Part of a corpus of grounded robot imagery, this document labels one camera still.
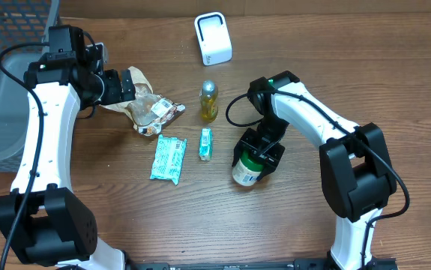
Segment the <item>wooden table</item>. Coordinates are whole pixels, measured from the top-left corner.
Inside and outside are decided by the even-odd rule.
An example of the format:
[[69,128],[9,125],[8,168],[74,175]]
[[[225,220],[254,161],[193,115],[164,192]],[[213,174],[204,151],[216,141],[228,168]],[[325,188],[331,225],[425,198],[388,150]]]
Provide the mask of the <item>wooden table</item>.
[[[149,180],[157,139],[139,136],[122,114],[99,109],[76,123],[71,175],[75,194],[94,212],[99,236],[138,262],[215,263],[324,257],[335,214],[320,188],[318,152],[289,128],[278,170],[253,188],[230,176],[233,148],[245,131],[225,108],[249,82],[281,71],[298,75],[335,112],[385,134],[394,168],[412,204],[377,224],[373,253],[401,269],[431,269],[431,13],[247,16],[227,19],[230,62],[203,67],[193,18],[71,19],[109,49],[108,68],[140,68],[156,93],[187,111],[163,132],[187,138],[181,182]],[[199,87],[220,88],[214,158],[198,156]],[[254,120],[242,101],[238,122]],[[0,173],[0,195],[13,173]],[[403,205],[399,189],[385,213]],[[0,233],[0,253],[4,238]],[[10,252],[7,269],[20,266]]]

